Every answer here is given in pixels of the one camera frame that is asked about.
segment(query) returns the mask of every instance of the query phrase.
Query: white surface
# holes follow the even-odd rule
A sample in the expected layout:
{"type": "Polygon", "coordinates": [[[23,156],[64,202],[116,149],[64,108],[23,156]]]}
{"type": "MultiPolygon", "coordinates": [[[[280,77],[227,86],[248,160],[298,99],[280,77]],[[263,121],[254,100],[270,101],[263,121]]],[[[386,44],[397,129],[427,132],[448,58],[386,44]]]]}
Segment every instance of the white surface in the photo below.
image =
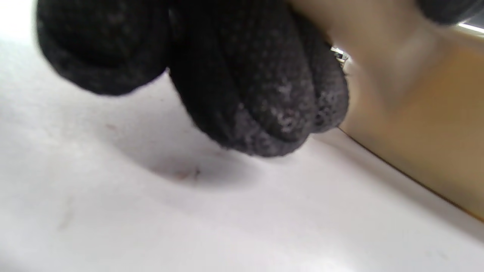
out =
{"type": "Polygon", "coordinates": [[[60,79],[30,20],[0,0],[1,272],[482,271],[484,224],[341,132],[221,151],[166,77],[117,99],[60,79]]]}

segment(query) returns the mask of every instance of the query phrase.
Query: tan box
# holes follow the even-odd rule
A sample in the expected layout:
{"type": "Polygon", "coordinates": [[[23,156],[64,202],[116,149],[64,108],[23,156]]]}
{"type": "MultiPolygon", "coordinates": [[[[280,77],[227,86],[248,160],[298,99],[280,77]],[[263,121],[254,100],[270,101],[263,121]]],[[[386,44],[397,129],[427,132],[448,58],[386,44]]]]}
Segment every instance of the tan box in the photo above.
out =
{"type": "Polygon", "coordinates": [[[484,41],[425,20],[412,0],[294,0],[350,56],[341,128],[484,218],[484,41]]]}

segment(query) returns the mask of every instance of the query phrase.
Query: smudge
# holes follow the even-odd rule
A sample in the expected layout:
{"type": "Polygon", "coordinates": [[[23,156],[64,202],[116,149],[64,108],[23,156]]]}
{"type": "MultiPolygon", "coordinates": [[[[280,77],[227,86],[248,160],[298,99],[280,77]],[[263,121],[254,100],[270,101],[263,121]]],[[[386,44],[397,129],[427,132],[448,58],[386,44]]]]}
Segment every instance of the smudge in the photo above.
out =
{"type": "Polygon", "coordinates": [[[118,128],[115,125],[112,124],[106,124],[106,128],[112,131],[118,130],[118,128]]]}
{"type": "Polygon", "coordinates": [[[184,172],[177,172],[175,174],[175,178],[178,180],[178,181],[183,181],[185,180],[186,178],[188,178],[188,176],[190,176],[190,172],[188,171],[184,171],[184,172]]]}
{"type": "Polygon", "coordinates": [[[74,219],[74,197],[70,196],[67,198],[65,202],[65,212],[62,216],[62,220],[60,221],[59,225],[57,226],[57,231],[64,231],[66,230],[72,223],[74,219]]]}

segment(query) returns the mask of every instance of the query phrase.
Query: gloved hand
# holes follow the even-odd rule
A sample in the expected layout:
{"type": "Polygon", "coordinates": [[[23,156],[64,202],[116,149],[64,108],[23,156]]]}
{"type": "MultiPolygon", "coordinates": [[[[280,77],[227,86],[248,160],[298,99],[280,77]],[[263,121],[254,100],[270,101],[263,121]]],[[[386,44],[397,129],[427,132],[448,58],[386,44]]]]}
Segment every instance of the gloved hand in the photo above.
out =
{"type": "MultiPolygon", "coordinates": [[[[482,2],[418,4],[452,24],[482,2]]],[[[53,68],[97,94],[127,94],[169,67],[197,127],[249,155],[286,155],[348,109],[331,45],[283,0],[39,0],[37,30],[53,68]]]]}

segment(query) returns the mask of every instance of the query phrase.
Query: gloved finger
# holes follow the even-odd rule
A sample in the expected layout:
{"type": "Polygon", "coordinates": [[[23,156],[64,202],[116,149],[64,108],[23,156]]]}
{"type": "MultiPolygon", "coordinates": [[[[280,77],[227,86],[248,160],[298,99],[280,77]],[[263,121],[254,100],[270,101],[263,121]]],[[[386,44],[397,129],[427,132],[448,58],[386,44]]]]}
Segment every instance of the gloved finger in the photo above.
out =
{"type": "Polygon", "coordinates": [[[302,15],[292,13],[311,69],[316,95],[317,113],[313,132],[325,132],[339,126],[348,111],[349,93],[345,74],[331,51],[331,45],[324,41],[319,29],[302,15]]]}
{"type": "Polygon", "coordinates": [[[484,9],[484,0],[417,0],[425,17],[440,25],[470,19],[484,9]]]}
{"type": "Polygon", "coordinates": [[[166,0],[38,0],[37,34],[52,67],[78,86],[122,95],[166,69],[166,0]]]}
{"type": "MultiPolygon", "coordinates": [[[[230,4],[242,6],[241,3],[256,4],[257,1],[238,0],[235,2],[231,1],[230,4]]],[[[271,15],[275,17],[272,20],[277,20],[278,15],[285,13],[283,20],[279,22],[283,25],[291,22],[290,17],[288,19],[287,10],[281,8],[281,1],[263,0],[261,2],[266,3],[265,10],[275,10],[275,13],[271,15]]],[[[275,119],[278,112],[274,112],[272,115],[268,115],[268,117],[265,117],[264,114],[270,114],[271,109],[269,106],[273,105],[274,102],[281,105],[284,105],[285,102],[284,98],[280,98],[280,94],[276,93],[277,90],[271,89],[271,84],[275,82],[273,81],[275,79],[266,79],[266,81],[259,79],[259,81],[253,82],[253,85],[249,85],[247,82],[241,83],[240,80],[251,80],[248,77],[254,76],[254,71],[260,73],[260,76],[266,76],[266,71],[257,67],[258,61],[264,61],[265,63],[263,64],[268,64],[271,67],[277,68],[280,65],[280,69],[284,71],[284,73],[281,72],[280,76],[285,75],[286,70],[289,69],[288,65],[302,66],[301,70],[305,73],[302,79],[309,80],[310,83],[308,67],[304,67],[303,63],[299,63],[304,59],[301,45],[294,45],[295,48],[284,48],[286,44],[297,44],[297,33],[294,32],[294,28],[291,29],[291,27],[285,26],[291,30],[285,33],[285,35],[278,36],[280,37],[279,44],[273,43],[276,40],[274,37],[264,36],[267,34],[264,32],[260,32],[260,36],[254,36],[256,29],[248,28],[244,25],[251,19],[250,17],[245,17],[249,16],[249,14],[243,13],[242,9],[240,11],[242,17],[238,16],[239,9],[227,8],[227,5],[227,3],[224,4],[221,1],[212,0],[204,1],[203,4],[197,0],[175,1],[175,9],[185,19],[186,35],[185,40],[173,46],[173,58],[169,65],[171,78],[195,124],[221,146],[250,155],[278,156],[287,154],[298,148],[305,141],[311,131],[311,124],[304,123],[299,125],[303,127],[302,131],[299,130],[299,134],[289,131],[288,135],[293,133],[293,135],[298,137],[294,140],[286,140],[272,135],[268,130],[271,122],[276,122],[275,119]],[[231,34],[234,35],[234,39],[239,39],[238,43],[228,43],[227,39],[230,39],[228,36],[221,38],[220,32],[227,30],[227,24],[232,25],[230,26],[231,34]],[[249,46],[254,46],[252,42],[262,43],[266,40],[269,40],[271,44],[263,44],[257,51],[254,48],[248,48],[249,46]],[[237,45],[241,45],[243,48],[235,49],[234,47],[237,45]],[[288,55],[283,59],[274,59],[272,60],[273,63],[269,63],[265,59],[258,59],[257,54],[260,54],[263,49],[277,52],[277,54],[280,54],[283,52],[282,49],[285,49],[284,52],[288,55]],[[243,52],[235,56],[233,53],[236,50],[243,50],[243,52]],[[254,56],[251,56],[249,50],[254,52],[254,56]],[[239,58],[250,61],[243,63],[239,58]],[[256,88],[259,93],[245,93],[247,90],[256,92],[253,88],[256,88]],[[268,120],[258,122],[248,107],[253,109],[254,105],[263,106],[261,97],[267,97],[268,94],[274,94],[274,96],[268,97],[266,101],[266,111],[268,113],[264,112],[257,115],[258,120],[264,118],[268,120]]],[[[255,6],[253,8],[254,12],[260,12],[260,10],[255,10],[255,6]]],[[[291,79],[291,81],[288,80],[286,83],[289,84],[296,80],[300,79],[291,79]]],[[[305,106],[308,111],[306,113],[307,118],[314,119],[315,98],[312,87],[308,88],[310,91],[304,89],[300,90],[300,92],[304,93],[309,100],[308,105],[305,106]]],[[[274,110],[281,110],[282,107],[278,106],[275,105],[274,110]]]]}

